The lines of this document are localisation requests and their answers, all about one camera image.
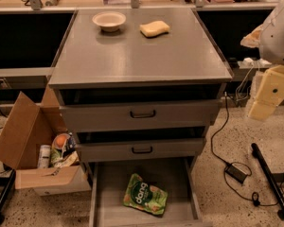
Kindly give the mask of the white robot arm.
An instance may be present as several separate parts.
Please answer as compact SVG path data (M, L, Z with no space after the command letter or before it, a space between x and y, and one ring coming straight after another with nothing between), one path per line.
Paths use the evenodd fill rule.
M247 102L246 116L263 122L284 100L284 0L240 44L257 48L260 57L272 65L264 73L256 73Z

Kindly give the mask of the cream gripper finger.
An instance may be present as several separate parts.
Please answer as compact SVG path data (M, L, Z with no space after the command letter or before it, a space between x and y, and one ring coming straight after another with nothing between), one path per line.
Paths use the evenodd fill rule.
M262 26L257 26L251 33L241 39L240 44L249 48L258 48L260 44L261 31Z
M284 65L257 71L252 80L247 117L263 122L284 100Z

